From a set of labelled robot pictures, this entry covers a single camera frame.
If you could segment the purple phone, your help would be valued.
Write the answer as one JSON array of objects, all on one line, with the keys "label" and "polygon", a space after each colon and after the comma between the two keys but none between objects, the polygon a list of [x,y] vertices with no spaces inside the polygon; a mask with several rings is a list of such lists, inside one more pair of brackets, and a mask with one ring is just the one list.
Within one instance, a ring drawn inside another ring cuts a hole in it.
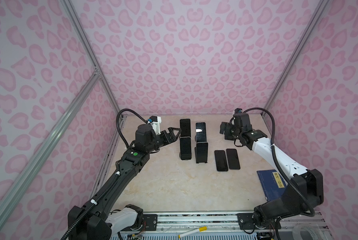
[{"label": "purple phone", "polygon": [[236,149],[226,149],[227,162],[230,170],[240,170],[240,161],[238,151]]}]

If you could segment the corner aluminium post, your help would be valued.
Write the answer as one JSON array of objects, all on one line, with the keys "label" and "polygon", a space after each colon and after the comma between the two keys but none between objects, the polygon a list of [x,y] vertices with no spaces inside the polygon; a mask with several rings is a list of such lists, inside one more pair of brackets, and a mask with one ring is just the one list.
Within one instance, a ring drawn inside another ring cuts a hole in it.
[{"label": "corner aluminium post", "polygon": [[314,30],[317,28],[321,18],[323,18],[328,6],[330,5],[329,0],[320,0],[318,2],[317,7],[315,8],[308,24],[306,25],[303,33],[301,34],[300,39],[298,40],[295,49],[293,50],[287,64],[285,65],[284,70],[282,71],[275,87],[265,105],[266,110],[270,110],[271,106],[273,105],[278,93],[280,92],[282,85],[287,80],[292,68],[294,67],[295,63],[297,62],[299,56],[302,54],[305,46],[307,45],[309,38],[314,33]]},{"label": "corner aluminium post", "polygon": [[75,30],[81,45],[86,52],[92,66],[94,67],[95,71],[99,74],[99,78],[101,81],[102,86],[104,87],[105,93],[109,97],[109,101],[111,105],[113,106],[116,113],[120,111],[120,108],[115,100],[114,94],[110,88],[110,85],[108,83],[107,77],[105,76],[104,72],[102,71],[102,68],[98,62],[98,58],[93,50],[93,47],[89,41],[89,37],[86,34],[83,25],[79,19],[79,16],[74,8],[74,5],[72,1],[70,0],[61,0],[61,5],[64,8],[64,11],[66,15],[68,16],[69,20],[71,21],[72,28]]}]

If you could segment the left corner aluminium post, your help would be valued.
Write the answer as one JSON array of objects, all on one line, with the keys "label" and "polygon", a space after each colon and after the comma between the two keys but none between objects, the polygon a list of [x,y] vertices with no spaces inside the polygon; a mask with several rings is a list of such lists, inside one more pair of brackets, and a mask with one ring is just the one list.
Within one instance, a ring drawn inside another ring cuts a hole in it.
[{"label": "left corner aluminium post", "polygon": [[70,0],[61,0],[61,5],[64,8],[64,11],[66,15],[68,16],[69,20],[71,21],[72,28],[75,30],[81,45],[86,52],[92,66],[94,67],[95,71],[99,74],[99,78],[101,81],[102,86],[104,87],[105,93],[109,97],[109,101],[111,105],[113,106],[116,113],[120,111],[120,108],[115,100],[114,94],[110,88],[110,85],[108,83],[107,77],[105,76],[104,72],[102,71],[102,68],[98,62],[98,58],[93,50],[93,47],[89,41],[89,37],[86,34],[83,25],[79,19],[79,16],[74,8],[74,5],[72,1]]}]

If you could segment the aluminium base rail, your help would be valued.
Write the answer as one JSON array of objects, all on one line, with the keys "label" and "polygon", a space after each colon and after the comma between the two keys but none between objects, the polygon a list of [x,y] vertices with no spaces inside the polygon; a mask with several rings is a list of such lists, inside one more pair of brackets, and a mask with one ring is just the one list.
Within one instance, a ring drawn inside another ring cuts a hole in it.
[{"label": "aluminium base rail", "polygon": [[[259,228],[249,211],[143,212],[135,206],[109,213],[109,240],[332,240],[323,216],[294,216]],[[207,226],[182,239],[178,235]]]}]

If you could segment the blue book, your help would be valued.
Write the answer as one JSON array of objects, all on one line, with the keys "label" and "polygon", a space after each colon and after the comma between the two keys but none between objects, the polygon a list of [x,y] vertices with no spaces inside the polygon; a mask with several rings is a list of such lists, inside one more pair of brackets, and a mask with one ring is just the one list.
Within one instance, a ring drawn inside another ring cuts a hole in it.
[{"label": "blue book", "polygon": [[268,202],[282,196],[287,185],[283,177],[276,170],[257,171],[257,175]]}]

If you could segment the diagonal aluminium frame bar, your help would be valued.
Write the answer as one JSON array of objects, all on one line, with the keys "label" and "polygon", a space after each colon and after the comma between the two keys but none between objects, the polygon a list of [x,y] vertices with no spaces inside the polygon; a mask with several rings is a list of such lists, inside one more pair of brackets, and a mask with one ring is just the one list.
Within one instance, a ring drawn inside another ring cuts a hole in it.
[{"label": "diagonal aluminium frame bar", "polygon": [[0,201],[0,231],[101,78],[93,73]]}]

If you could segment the white yellow marker pen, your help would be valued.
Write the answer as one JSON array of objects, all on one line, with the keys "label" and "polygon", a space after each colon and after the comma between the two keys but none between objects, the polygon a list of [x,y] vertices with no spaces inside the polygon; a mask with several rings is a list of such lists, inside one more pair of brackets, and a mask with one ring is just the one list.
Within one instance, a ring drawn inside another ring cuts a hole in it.
[{"label": "white yellow marker pen", "polygon": [[201,232],[204,232],[208,229],[207,226],[204,226],[204,227],[200,227],[200,228],[197,228],[197,229],[194,229],[194,230],[191,230],[191,231],[187,231],[185,233],[181,233],[178,235],[178,238],[179,239],[182,239],[184,237],[187,237],[187,236],[190,236],[190,235],[193,235],[193,234],[197,234],[197,233],[201,233]]}]

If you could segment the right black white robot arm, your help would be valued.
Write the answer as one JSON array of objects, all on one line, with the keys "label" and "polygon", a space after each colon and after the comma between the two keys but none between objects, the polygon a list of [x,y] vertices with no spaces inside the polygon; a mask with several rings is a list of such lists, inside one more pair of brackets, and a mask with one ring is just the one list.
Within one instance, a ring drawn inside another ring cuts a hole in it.
[{"label": "right black white robot arm", "polygon": [[256,227],[265,228],[275,224],[277,219],[297,215],[315,216],[315,207],[324,202],[323,175],[318,170],[309,170],[294,161],[260,130],[237,128],[222,122],[220,133],[226,140],[239,141],[243,147],[261,156],[286,182],[286,189],[280,197],[254,208]]}]

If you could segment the black phone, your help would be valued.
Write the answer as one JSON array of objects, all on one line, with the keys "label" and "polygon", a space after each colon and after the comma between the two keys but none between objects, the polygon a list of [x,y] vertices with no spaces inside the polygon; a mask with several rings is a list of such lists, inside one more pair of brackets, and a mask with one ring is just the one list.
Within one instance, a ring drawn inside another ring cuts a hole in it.
[{"label": "black phone", "polygon": [[218,172],[227,172],[229,170],[226,152],[224,150],[215,150],[215,162]]},{"label": "black phone", "polygon": [[195,147],[196,163],[207,163],[208,162],[208,147],[207,142],[199,142]]},{"label": "black phone", "polygon": [[191,137],[180,138],[180,158],[181,160],[192,159],[192,140]]},{"label": "black phone", "polygon": [[196,123],[196,142],[203,143],[207,142],[207,129],[205,122]]},{"label": "black phone", "polygon": [[191,120],[190,119],[180,119],[180,128],[181,128],[181,137],[191,137]]}]

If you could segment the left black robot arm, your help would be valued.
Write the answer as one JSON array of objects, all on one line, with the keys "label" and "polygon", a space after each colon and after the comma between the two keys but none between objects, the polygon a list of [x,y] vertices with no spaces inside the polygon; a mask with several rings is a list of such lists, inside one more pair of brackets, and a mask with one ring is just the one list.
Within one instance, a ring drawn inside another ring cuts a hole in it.
[{"label": "left black robot arm", "polygon": [[111,209],[125,187],[141,172],[153,152],[178,140],[182,130],[168,128],[156,134],[151,124],[138,126],[135,140],[118,160],[116,171],[101,189],[82,207],[74,206],[68,213],[68,230],[63,240],[108,240],[112,235],[107,220]]}]

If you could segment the right corner aluminium post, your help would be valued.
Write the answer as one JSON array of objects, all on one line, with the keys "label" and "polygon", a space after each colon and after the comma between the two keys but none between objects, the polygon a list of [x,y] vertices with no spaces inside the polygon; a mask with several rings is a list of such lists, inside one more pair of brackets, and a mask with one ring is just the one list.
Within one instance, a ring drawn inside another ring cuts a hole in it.
[{"label": "right corner aluminium post", "polygon": [[318,2],[317,7],[315,8],[308,24],[306,25],[303,33],[301,34],[300,39],[298,40],[295,49],[293,50],[287,64],[285,65],[284,70],[282,71],[275,87],[265,105],[266,110],[270,110],[271,106],[273,105],[278,93],[280,92],[282,85],[287,80],[292,68],[294,67],[295,63],[297,62],[299,56],[302,54],[305,46],[307,45],[309,38],[314,33],[314,30],[317,28],[321,18],[323,18],[328,6],[330,5],[329,0],[320,0]]}]

